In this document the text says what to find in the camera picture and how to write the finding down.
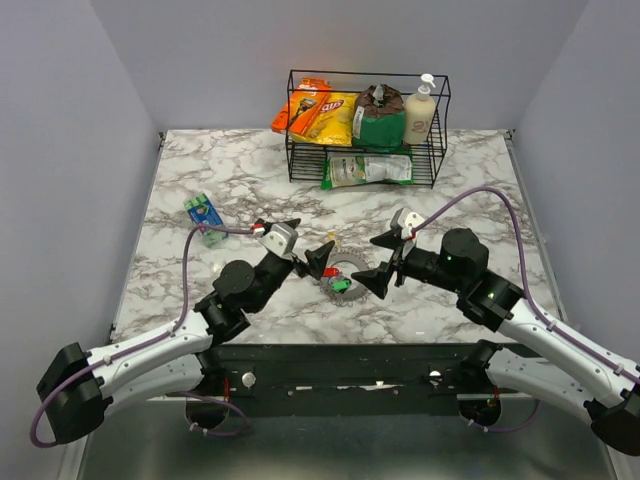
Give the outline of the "metal toothed key ring disc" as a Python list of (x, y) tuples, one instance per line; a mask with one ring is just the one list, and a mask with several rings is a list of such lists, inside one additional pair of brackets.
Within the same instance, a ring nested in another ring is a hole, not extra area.
[(368, 259), (357, 249), (335, 246), (326, 268), (337, 271), (335, 275), (324, 276), (319, 281), (321, 291), (332, 304), (348, 306), (363, 301), (368, 295), (368, 290), (351, 278), (353, 273), (369, 269)]

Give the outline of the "key with green tag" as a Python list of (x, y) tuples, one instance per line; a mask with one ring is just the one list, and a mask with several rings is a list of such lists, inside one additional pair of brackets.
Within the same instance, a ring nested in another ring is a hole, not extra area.
[(336, 294), (343, 294), (351, 287), (352, 281), (345, 277), (331, 277), (328, 281), (328, 285), (332, 292)]

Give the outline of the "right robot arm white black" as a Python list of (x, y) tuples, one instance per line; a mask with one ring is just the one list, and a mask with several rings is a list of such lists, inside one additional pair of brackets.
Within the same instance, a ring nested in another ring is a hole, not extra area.
[(469, 390), (489, 385), (526, 393), (587, 421), (609, 447), (639, 454), (639, 365), (589, 340), (542, 310), (529, 293), (488, 268), (489, 251), (469, 229), (444, 234), (439, 252), (417, 247), (390, 230), (372, 244), (393, 254), (353, 280), (384, 298), (391, 281), (407, 278), (457, 296), (456, 307), (471, 322), (534, 351), (534, 364), (504, 347), (488, 345), (464, 362), (460, 379)]

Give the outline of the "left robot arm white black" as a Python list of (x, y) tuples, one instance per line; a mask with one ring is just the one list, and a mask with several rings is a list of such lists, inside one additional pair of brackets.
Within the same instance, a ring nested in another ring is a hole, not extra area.
[(296, 219), (257, 220), (245, 234), (266, 254), (257, 265), (234, 260), (224, 266), (213, 290), (180, 316), (120, 344), (90, 350), (74, 342), (54, 356), (36, 386), (40, 405), (30, 425), (41, 449), (72, 443), (100, 426), (115, 393), (144, 375), (184, 357), (196, 358), (246, 330), (248, 315), (261, 312), (290, 274), (320, 279), (335, 246), (329, 241), (302, 257), (294, 252)]

